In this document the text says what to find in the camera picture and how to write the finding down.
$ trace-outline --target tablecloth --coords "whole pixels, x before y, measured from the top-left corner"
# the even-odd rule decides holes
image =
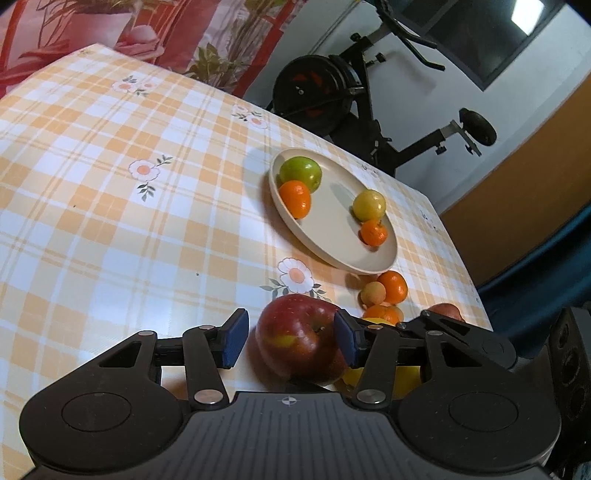
[[[37,391],[138,330],[180,336],[302,292],[353,314],[365,278],[315,257],[275,210],[266,172],[304,147],[383,192],[411,319],[442,301],[490,327],[428,199],[325,140],[202,83],[91,46],[0,102],[2,476],[32,463],[18,416]],[[182,389],[172,372],[164,383]],[[245,351],[229,394],[268,388]]]

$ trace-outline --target exercise bike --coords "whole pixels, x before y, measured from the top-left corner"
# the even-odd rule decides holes
[[[426,67],[440,71],[445,67],[425,59],[413,45],[436,49],[436,43],[408,32],[394,19],[387,0],[377,0],[375,5],[382,21],[376,31],[365,37],[354,33],[353,45],[339,55],[305,55],[288,63],[275,81],[267,109],[320,137],[330,137],[334,144],[391,176],[396,168],[431,148],[437,155],[444,153],[443,143],[454,134],[464,139],[469,153],[481,156],[476,142],[490,147],[496,131],[482,115],[466,108],[459,111],[461,126],[452,120],[404,150],[396,150],[392,139],[383,136],[372,112],[367,72],[386,58],[378,53],[375,60],[366,61],[363,53],[394,34]],[[350,111],[353,102],[357,116]]]

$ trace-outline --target red apple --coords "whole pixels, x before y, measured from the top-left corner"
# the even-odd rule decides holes
[[[446,317],[452,318],[454,320],[459,320],[460,322],[465,322],[464,318],[462,318],[462,314],[460,313],[460,309],[453,303],[438,303],[432,307],[429,307],[427,310],[438,313],[439,315],[445,315]]]
[[[339,307],[306,295],[273,300],[261,313],[255,338],[267,366],[282,378],[330,384],[347,365],[333,320]]]

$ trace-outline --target blue fabric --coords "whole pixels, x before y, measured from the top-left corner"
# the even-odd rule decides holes
[[[535,356],[560,310],[591,300],[591,204],[478,293],[494,330]]]

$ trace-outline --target crosshair symbol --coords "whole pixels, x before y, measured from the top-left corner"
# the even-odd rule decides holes
[[[288,407],[291,407],[292,405],[295,405],[298,402],[299,400],[296,400],[294,397],[285,397],[281,399],[281,403],[287,405]]]

